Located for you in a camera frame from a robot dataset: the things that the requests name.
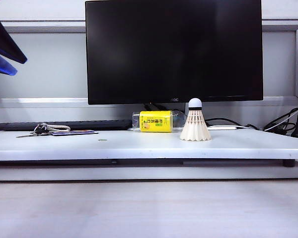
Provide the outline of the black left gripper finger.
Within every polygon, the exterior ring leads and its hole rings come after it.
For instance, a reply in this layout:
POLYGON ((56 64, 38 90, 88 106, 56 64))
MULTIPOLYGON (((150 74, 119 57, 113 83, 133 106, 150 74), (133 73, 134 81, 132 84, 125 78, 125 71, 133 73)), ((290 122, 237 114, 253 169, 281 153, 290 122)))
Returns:
POLYGON ((8 34, 0 21, 0 55, 5 56, 13 61, 24 64, 27 57, 15 43, 13 38, 8 34))

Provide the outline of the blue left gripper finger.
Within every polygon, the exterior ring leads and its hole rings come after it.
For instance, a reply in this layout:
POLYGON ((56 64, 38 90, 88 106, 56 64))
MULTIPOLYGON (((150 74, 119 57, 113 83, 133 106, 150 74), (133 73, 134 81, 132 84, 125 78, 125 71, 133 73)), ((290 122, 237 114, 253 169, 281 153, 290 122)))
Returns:
POLYGON ((0 73, 14 76, 17 74, 17 69, 0 56, 0 73))

